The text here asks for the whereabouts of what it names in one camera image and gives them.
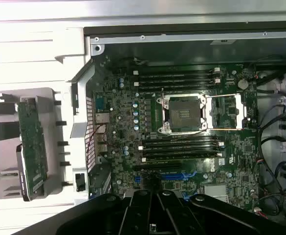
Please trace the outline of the blue expansion slot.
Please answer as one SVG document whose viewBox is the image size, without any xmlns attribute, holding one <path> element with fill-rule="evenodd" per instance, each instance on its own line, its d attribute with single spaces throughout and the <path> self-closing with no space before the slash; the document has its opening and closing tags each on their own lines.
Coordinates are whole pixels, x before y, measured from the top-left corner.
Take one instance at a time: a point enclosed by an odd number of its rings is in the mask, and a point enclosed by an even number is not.
<svg viewBox="0 0 286 235">
<path fill-rule="evenodd" d="M 134 181 L 140 183 L 141 180 L 145 177 L 156 178 L 162 181 L 188 181 L 197 174 L 196 171 L 193 173 L 171 173 L 171 174 L 144 174 L 141 176 L 135 176 Z"/>
</svg>

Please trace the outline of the black expansion slot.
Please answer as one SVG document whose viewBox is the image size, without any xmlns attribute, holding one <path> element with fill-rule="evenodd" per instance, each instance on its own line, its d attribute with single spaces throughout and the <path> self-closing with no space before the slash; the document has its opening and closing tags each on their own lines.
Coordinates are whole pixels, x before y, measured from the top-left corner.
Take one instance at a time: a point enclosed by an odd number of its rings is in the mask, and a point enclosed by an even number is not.
<svg viewBox="0 0 286 235">
<path fill-rule="evenodd" d="M 135 165 L 132 167 L 133 171 L 141 170 L 163 170 L 163 169 L 179 169 L 182 167 L 182 164 L 144 164 L 144 165 Z"/>
</svg>

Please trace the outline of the black ram slot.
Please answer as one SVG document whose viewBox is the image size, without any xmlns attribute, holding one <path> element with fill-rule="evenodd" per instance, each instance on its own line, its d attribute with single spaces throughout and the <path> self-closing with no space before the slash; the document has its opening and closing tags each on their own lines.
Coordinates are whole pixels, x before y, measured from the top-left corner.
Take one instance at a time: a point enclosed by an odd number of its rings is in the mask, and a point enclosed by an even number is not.
<svg viewBox="0 0 286 235">
<path fill-rule="evenodd" d="M 178 142 L 178 141 L 222 141 L 222 137 L 218 136 L 197 136 L 188 138 L 166 138 L 166 139 L 154 139 L 154 140 L 144 140 L 142 143 L 154 143 L 154 142 Z"/>
<path fill-rule="evenodd" d="M 152 147 L 165 147 L 165 146 L 224 146 L 225 142 L 186 142 L 186 143 L 149 143 L 138 146 L 138 150 Z"/>
<path fill-rule="evenodd" d="M 191 155 L 168 155 L 168 156 L 143 156 L 141 162 L 159 162 L 159 161 L 175 161 L 175 160 L 194 160 L 194 159 L 205 159 L 205 158 L 219 158 L 223 157 L 221 153 L 215 154 L 191 154 Z"/>
<path fill-rule="evenodd" d="M 134 76 L 133 79 L 136 80 L 157 80 L 157 79 L 181 79 L 181 80 L 189 80 L 189 79 L 215 79 L 217 76 L 209 75 L 209 74 L 178 74 L 178 75 L 141 75 L 141 76 Z"/>
<path fill-rule="evenodd" d="M 168 71 L 168 70 L 162 70 L 162 71 L 138 71 L 134 70 L 132 72 L 132 75 L 178 75 L 178 74 L 214 74 L 221 72 L 220 68 L 217 68 L 217 70 L 189 70 L 189 71 Z"/>
<path fill-rule="evenodd" d="M 158 86 L 158 87 L 136 87 L 135 89 L 142 92 L 160 92 L 160 91 L 200 91 L 200 90 L 213 90 L 217 86 Z"/>
<path fill-rule="evenodd" d="M 218 148 L 198 148 L 198 149 L 145 149 L 141 151 L 146 155 L 164 155 L 164 154 L 183 154 L 183 153 L 218 153 L 221 152 Z"/>
<path fill-rule="evenodd" d="M 160 85 L 214 85 L 215 80 L 186 80 L 186 81 L 144 81 L 134 82 L 134 86 L 160 86 Z"/>
</svg>

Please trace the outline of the silver chipset heat sink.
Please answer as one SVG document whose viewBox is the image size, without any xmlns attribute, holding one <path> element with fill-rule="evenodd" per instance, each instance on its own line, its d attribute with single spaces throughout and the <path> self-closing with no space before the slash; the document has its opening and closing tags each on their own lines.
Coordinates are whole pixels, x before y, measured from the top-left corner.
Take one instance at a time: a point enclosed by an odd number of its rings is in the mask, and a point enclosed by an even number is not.
<svg viewBox="0 0 286 235">
<path fill-rule="evenodd" d="M 205 185 L 204 194 L 219 199 L 223 202 L 227 202 L 227 193 L 225 185 Z"/>
</svg>

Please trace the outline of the green motherboard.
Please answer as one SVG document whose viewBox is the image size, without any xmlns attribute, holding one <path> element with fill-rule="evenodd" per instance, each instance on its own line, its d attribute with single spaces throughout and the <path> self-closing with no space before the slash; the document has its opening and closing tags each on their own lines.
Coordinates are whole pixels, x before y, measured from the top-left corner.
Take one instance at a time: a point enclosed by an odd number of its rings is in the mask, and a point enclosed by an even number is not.
<svg viewBox="0 0 286 235">
<path fill-rule="evenodd" d="M 214 85 L 160 85 L 163 86 L 217 86 L 213 90 L 200 91 L 160 91 L 142 92 L 135 89 L 134 82 L 144 81 L 186 81 L 181 79 L 136 80 L 133 71 L 195 71 L 217 70 L 221 72 L 210 74 L 215 79 Z M 177 65 L 149 66 L 142 63 L 127 63 L 111 66 L 103 77 L 103 85 L 92 94 L 94 104 L 95 127 L 91 133 L 91 145 L 100 162 L 110 164 L 109 178 L 112 193 L 125 197 L 131 190 L 141 189 L 144 182 L 134 181 L 135 176 L 144 174 L 197 174 L 188 181 L 162 181 L 163 189 L 177 192 L 185 200 L 191 196 L 204 194 L 205 185 L 225 185 L 227 203 L 245 209 L 253 210 L 253 202 L 258 197 L 258 175 L 253 169 L 258 158 L 258 107 L 255 83 L 256 73 L 243 64 L 208 64 L 208 65 Z M 238 88 L 238 81 L 246 79 L 249 86 L 246 90 Z M 157 130 L 161 126 L 161 106 L 156 99 L 163 94 L 233 94 L 242 96 L 246 106 L 247 117 L 240 131 L 207 131 L 194 135 L 167 136 Z M 145 149 L 198 149 L 218 148 L 223 157 L 194 160 L 175 160 L 159 162 L 141 162 L 143 156 L 168 156 L 182 154 L 146 155 L 138 150 L 144 140 L 166 138 L 188 138 L 197 136 L 218 136 L 225 142 L 224 146 L 165 146 Z M 218 141 L 178 141 L 186 142 L 218 142 Z M 135 165 L 182 164 L 179 169 L 141 170 L 133 171 Z"/>
</svg>

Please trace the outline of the thin metal locking lever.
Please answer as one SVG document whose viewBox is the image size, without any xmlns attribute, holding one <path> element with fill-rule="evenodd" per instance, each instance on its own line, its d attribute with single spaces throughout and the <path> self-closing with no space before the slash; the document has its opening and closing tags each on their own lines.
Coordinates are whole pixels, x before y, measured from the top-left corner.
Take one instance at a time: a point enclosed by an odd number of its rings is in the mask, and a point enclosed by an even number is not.
<svg viewBox="0 0 286 235">
<path fill-rule="evenodd" d="M 236 95 L 240 95 L 239 93 L 233 93 L 233 94 L 211 94 L 211 95 L 207 95 L 207 97 L 226 97 L 226 96 L 236 96 Z"/>
<path fill-rule="evenodd" d="M 242 129 L 235 129 L 235 128 L 208 128 L 198 131 L 182 131 L 182 132 L 172 132 L 172 131 L 166 131 L 163 132 L 163 134 L 168 136 L 179 136 L 179 135 L 194 135 L 198 133 L 203 133 L 207 131 L 240 131 Z"/>
</svg>

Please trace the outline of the cpu socket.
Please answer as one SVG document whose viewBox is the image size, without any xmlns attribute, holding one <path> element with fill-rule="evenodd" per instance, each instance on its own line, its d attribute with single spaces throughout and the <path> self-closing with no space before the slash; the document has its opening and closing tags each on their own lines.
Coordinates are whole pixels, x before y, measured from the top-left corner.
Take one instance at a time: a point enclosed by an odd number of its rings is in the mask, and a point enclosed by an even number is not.
<svg viewBox="0 0 286 235">
<path fill-rule="evenodd" d="M 161 126 L 157 131 L 167 136 L 179 136 L 206 130 L 206 101 L 202 94 L 163 94 L 158 97 Z"/>
</svg>

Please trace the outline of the silver socket cover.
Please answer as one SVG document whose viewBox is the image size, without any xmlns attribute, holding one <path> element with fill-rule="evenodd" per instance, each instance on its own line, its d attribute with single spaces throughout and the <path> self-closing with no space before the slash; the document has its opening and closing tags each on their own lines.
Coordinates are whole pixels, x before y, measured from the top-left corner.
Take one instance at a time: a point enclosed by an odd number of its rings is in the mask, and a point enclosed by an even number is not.
<svg viewBox="0 0 286 235">
<path fill-rule="evenodd" d="M 207 97 L 205 104 L 205 128 L 243 129 L 247 117 L 242 96 Z"/>
</svg>

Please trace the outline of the gray printed parts rack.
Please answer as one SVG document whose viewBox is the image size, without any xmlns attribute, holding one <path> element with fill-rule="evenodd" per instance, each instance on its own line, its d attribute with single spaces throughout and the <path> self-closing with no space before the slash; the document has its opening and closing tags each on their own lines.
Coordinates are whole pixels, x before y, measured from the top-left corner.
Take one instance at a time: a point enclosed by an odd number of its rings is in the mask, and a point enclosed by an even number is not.
<svg viewBox="0 0 286 235">
<path fill-rule="evenodd" d="M 36 99 L 39 120 L 43 127 L 47 156 L 47 180 L 44 182 L 44 196 L 61 190 L 59 161 L 55 140 L 55 107 L 53 91 L 50 88 L 0 91 L 0 199 L 20 197 L 21 186 L 18 176 L 16 147 L 21 144 L 20 126 L 16 104 L 22 98 Z"/>
</svg>

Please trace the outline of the open black pc case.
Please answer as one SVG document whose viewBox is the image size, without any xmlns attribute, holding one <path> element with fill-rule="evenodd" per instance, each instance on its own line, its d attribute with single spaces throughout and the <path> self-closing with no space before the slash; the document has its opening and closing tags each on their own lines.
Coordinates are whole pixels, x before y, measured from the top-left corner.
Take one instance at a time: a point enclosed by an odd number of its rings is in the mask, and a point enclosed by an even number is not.
<svg viewBox="0 0 286 235">
<path fill-rule="evenodd" d="M 90 61 L 73 78 L 71 86 L 74 121 L 68 146 L 75 159 L 82 160 L 73 180 L 82 193 L 78 205 L 103 194 L 116 195 L 110 190 L 110 164 L 100 162 L 91 145 L 95 127 L 92 94 L 101 88 L 111 66 L 243 64 L 256 73 L 259 154 L 253 169 L 258 175 L 258 197 L 252 211 L 243 210 L 286 227 L 286 31 L 158 31 L 113 36 L 88 32 L 87 40 Z M 152 202 L 148 235 L 176 235 L 157 196 L 165 190 L 161 180 L 144 177 L 143 182 L 141 189 L 131 190 L 125 197 L 116 196 L 124 199 L 137 190 L 149 191 Z"/>
</svg>

